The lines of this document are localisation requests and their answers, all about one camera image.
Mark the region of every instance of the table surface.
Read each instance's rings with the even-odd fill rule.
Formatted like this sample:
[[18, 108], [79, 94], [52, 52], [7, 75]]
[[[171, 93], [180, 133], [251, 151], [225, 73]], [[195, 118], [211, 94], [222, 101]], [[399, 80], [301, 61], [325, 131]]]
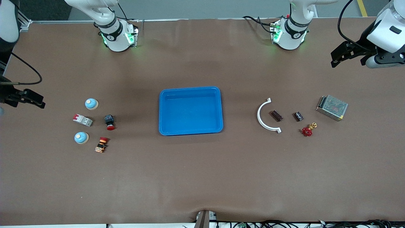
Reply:
[[[354, 39], [372, 21], [343, 19], [342, 30]], [[403, 68], [371, 70], [358, 58], [332, 69], [336, 24], [313, 20], [302, 46], [285, 51], [251, 21], [148, 22], [122, 53], [92, 24], [31, 25], [14, 52], [44, 80], [17, 88], [43, 95], [46, 108], [3, 105], [0, 224], [189, 222], [203, 209], [234, 221], [404, 220]], [[36, 80], [16, 58], [6, 77]], [[195, 86], [220, 88], [223, 131], [160, 135], [160, 91]], [[328, 94], [349, 104], [343, 121], [315, 111]], [[90, 97], [96, 110], [84, 106]], [[281, 134], [256, 119], [268, 97], [262, 118]], [[299, 131], [312, 122], [306, 138]], [[79, 131], [89, 142], [74, 142]], [[103, 154], [99, 137], [111, 139]]]

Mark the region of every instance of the perforated metal box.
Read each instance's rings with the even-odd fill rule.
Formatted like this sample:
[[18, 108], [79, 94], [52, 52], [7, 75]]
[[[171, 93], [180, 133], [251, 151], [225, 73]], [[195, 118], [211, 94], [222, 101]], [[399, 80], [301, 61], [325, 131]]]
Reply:
[[345, 115], [347, 106], [346, 102], [328, 95], [327, 97], [321, 97], [316, 110], [336, 121], [341, 121]]

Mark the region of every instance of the blue and white round toy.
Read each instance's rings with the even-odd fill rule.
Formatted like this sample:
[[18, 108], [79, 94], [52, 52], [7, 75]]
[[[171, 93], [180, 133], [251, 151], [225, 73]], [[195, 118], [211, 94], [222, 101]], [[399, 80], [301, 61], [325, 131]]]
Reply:
[[84, 144], [87, 143], [89, 140], [89, 135], [86, 132], [78, 132], [75, 135], [75, 142], [78, 144]]
[[94, 110], [98, 107], [98, 101], [96, 99], [89, 98], [86, 100], [84, 105], [86, 106], [87, 109]]

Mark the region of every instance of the blue tray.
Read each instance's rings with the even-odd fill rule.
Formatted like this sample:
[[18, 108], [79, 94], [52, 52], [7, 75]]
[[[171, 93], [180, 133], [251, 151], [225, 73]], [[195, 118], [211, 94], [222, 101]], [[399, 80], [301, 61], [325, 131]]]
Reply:
[[223, 127], [221, 92], [217, 87], [165, 89], [160, 93], [162, 135], [218, 133]]

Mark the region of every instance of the white curved tube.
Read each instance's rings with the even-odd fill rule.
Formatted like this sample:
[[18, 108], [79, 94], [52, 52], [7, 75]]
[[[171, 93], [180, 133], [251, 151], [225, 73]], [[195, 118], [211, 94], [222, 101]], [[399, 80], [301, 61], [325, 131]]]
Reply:
[[266, 128], [269, 131], [277, 131], [277, 133], [281, 133], [281, 129], [279, 127], [269, 127], [265, 123], [263, 123], [262, 118], [260, 117], [260, 110], [262, 109], [263, 106], [266, 104], [271, 103], [271, 99], [268, 98], [266, 102], [264, 102], [262, 105], [260, 105], [259, 110], [257, 110], [257, 120], [259, 121], [260, 125], [262, 125], [264, 128]]

